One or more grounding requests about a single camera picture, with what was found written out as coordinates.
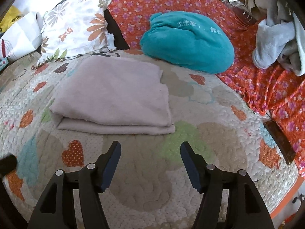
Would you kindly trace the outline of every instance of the silver screw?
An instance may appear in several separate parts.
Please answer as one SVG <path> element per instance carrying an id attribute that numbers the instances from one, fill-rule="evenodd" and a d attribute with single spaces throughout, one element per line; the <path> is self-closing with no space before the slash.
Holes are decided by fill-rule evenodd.
<path id="1" fill-rule="evenodd" d="M 95 168 L 95 164 L 91 163 L 87 165 L 88 169 L 94 169 Z"/>
<path id="2" fill-rule="evenodd" d="M 213 164 L 207 164 L 206 167 L 207 167 L 209 170 L 215 169 L 215 165 L 213 165 Z"/>
<path id="3" fill-rule="evenodd" d="M 61 176 L 63 174 L 63 170 L 62 169 L 59 169 L 58 171 L 55 172 L 55 174 L 57 176 Z"/>
<path id="4" fill-rule="evenodd" d="M 239 170 L 239 174 L 245 176 L 247 172 L 244 169 Z"/>

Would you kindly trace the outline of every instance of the red floral fabric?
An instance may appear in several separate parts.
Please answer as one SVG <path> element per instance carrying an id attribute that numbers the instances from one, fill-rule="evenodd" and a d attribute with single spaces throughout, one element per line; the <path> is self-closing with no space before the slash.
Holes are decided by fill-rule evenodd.
<path id="1" fill-rule="evenodd" d="M 140 39 L 149 29 L 149 18 L 154 13 L 194 12 L 216 22 L 231 40 L 235 51 L 233 65 L 217 77 L 239 92 L 254 112 L 264 115 L 270 110 L 293 145 L 297 153 L 295 162 L 305 177 L 304 77 L 295 76 L 278 63 L 268 69 L 255 67 L 252 52 L 256 45 L 257 24 L 247 26 L 218 0 L 113 0 L 108 10 L 131 49 L 140 49 Z"/>

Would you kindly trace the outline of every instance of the mattress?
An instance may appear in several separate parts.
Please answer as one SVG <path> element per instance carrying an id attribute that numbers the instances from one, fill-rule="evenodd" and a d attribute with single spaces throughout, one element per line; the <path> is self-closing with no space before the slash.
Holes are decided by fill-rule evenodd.
<path id="1" fill-rule="evenodd" d="M 167 135 L 98 135 L 58 130 L 49 106 L 56 91 L 88 55 L 31 70 L 32 53 L 0 75 L 0 158 L 17 156 L 17 170 L 4 179 L 21 215 L 29 220 L 42 191 L 58 169 L 79 170 L 106 153 L 114 140 L 122 146 L 110 188 L 100 195 L 110 228 L 190 228 L 202 195 L 191 186 L 180 157 L 188 141 L 197 154 L 221 170 L 246 170 L 269 212 L 292 188 L 298 169 L 286 162 L 263 127 L 268 115 L 253 113 L 239 95 L 215 75 L 152 59 L 139 50 L 103 54 L 158 65 L 169 90 L 176 132 Z M 78 192 L 76 218 L 82 228 Z M 219 220 L 228 202 L 224 190 Z"/>

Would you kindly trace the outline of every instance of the yellow bag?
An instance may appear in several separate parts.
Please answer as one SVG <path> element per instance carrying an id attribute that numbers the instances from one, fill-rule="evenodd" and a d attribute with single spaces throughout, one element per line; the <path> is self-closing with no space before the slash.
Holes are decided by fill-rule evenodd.
<path id="1" fill-rule="evenodd" d="M 22 17 L 18 8 L 11 6 L 0 22 L 0 33 L 4 33 L 14 22 Z"/>

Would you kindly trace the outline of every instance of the plush teal cushion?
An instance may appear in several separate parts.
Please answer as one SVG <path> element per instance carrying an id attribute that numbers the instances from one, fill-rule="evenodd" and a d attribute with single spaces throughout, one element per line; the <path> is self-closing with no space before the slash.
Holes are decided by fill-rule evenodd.
<path id="1" fill-rule="evenodd" d="M 153 14 L 140 45 L 150 57 L 213 74 L 226 71 L 234 61 L 234 48 L 222 29 L 196 13 Z"/>

